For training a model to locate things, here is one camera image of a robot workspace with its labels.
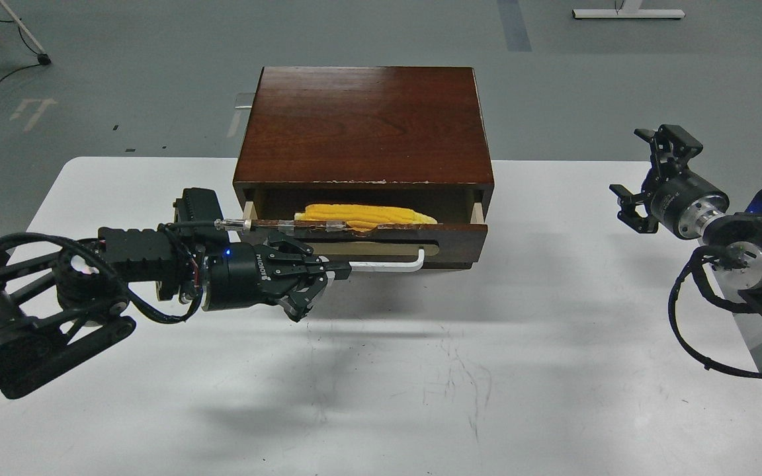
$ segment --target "yellow corn cob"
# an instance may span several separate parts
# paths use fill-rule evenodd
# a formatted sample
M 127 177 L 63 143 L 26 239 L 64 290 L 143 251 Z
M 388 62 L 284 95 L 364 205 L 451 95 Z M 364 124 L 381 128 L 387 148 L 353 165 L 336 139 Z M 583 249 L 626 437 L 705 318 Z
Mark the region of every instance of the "yellow corn cob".
M 378 207 L 375 205 L 346 205 L 314 203 L 305 207 L 304 213 L 296 214 L 297 220 L 309 221 L 345 221 L 352 229 L 366 231 L 382 223 L 397 225 L 413 225 L 414 223 L 429 223 L 436 225 L 437 221 L 410 208 Z

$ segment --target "white table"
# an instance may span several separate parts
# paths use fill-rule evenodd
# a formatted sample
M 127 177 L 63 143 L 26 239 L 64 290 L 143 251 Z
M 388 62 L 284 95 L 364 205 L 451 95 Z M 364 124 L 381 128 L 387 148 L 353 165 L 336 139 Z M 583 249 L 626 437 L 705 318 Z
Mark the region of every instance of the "white table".
M 30 230 L 148 228 L 188 186 L 239 216 L 233 165 L 79 157 Z M 0 394 L 0 474 L 762 474 L 762 382 L 703 370 L 668 327 L 695 244 L 616 219 L 608 184 L 638 188 L 647 163 L 493 168 L 472 269 L 354 274 L 301 323 L 263 305 L 175 326 L 130 309 L 118 346 Z M 681 295 L 687 340 L 753 368 L 731 315 Z

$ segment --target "chair leg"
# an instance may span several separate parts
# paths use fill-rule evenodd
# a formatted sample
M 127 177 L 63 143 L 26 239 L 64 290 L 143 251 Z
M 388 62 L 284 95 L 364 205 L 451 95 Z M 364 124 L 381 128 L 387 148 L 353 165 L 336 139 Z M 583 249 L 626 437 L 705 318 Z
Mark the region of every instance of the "chair leg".
M 14 13 L 12 9 L 10 9 L 10 7 L 8 6 L 8 3 L 5 3 L 4 0 L 0 0 L 0 5 L 2 5 L 2 8 L 4 9 L 4 11 L 7 12 L 8 15 L 13 19 L 13 22 L 17 24 L 17 26 L 19 27 L 19 30 L 22 30 L 22 32 L 25 33 L 25 36 L 27 36 L 28 39 L 32 43 L 34 43 L 34 46 L 37 46 L 37 51 L 39 51 L 39 53 L 37 54 L 37 62 L 44 66 L 46 64 L 51 64 L 52 61 L 49 59 L 49 55 L 46 54 L 46 51 L 43 49 L 43 46 L 41 46 L 40 42 L 36 38 L 34 38 L 34 35 L 31 35 L 31 32 L 22 23 L 22 20 L 16 16 L 16 13 Z

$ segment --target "drawer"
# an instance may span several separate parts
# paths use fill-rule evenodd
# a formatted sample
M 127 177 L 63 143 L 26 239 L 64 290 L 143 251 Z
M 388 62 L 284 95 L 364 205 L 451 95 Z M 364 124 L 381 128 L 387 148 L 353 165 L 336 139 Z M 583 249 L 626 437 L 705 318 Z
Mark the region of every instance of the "drawer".
M 424 268 L 471 268 L 478 261 L 487 225 L 482 194 L 475 190 L 245 189 L 243 218 L 253 228 L 243 239 L 259 243 L 273 229 L 314 247 L 332 261 L 412 261 L 421 247 Z M 309 203 L 359 203 L 412 208 L 436 225 L 379 225 L 368 231 L 343 222 L 293 221 Z

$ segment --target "wooden box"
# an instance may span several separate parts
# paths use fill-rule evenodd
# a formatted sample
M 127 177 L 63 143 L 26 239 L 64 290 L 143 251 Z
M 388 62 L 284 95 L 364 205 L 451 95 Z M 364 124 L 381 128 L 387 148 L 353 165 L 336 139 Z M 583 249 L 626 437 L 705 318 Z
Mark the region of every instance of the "wooden box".
M 406 261 L 424 247 L 425 268 L 469 268 L 493 192 L 474 70 L 264 67 L 233 185 L 244 217 L 270 227 L 312 202 L 413 208 L 438 225 L 281 228 L 330 259 Z

